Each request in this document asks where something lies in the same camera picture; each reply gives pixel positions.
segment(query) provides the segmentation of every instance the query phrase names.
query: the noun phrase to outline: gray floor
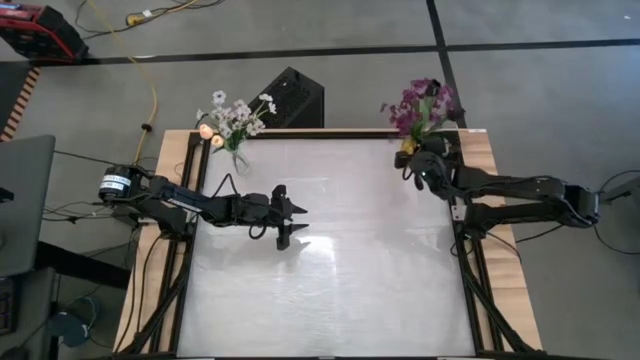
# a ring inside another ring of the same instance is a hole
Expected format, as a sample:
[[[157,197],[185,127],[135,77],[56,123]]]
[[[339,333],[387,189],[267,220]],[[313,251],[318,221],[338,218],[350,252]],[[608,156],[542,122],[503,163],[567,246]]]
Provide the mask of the gray floor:
[[[48,3],[73,19],[80,0]],[[97,1],[110,21],[169,1]],[[436,1],[449,44],[640,37],[636,1]],[[99,28],[86,7],[81,24]],[[168,15],[122,34],[134,55],[433,45],[423,0],[229,0]],[[121,56],[113,39],[90,40],[94,56]],[[17,59],[0,45],[0,60]],[[487,128],[503,174],[550,174],[597,188],[608,176],[640,169],[635,146],[640,105],[640,48],[450,53],[472,128]],[[157,131],[145,156],[157,156],[162,131],[190,128],[211,93],[251,99],[285,67],[326,87],[327,127],[385,127],[381,102],[394,102],[409,80],[442,79],[437,54],[327,56],[147,65],[158,90]],[[151,96],[131,65],[43,69],[18,137],[51,133],[57,148],[131,161]],[[153,167],[153,161],[145,165]],[[48,203],[96,199],[104,166],[56,157]],[[640,250],[637,211],[626,200],[604,208],[603,237]],[[101,220],[55,224],[43,239],[74,251],[126,241],[129,230]],[[552,224],[516,226],[524,237]],[[640,258],[613,253],[591,230],[561,229],[519,246],[542,342],[556,354],[635,358],[640,333]],[[114,298],[121,296],[114,292]]]

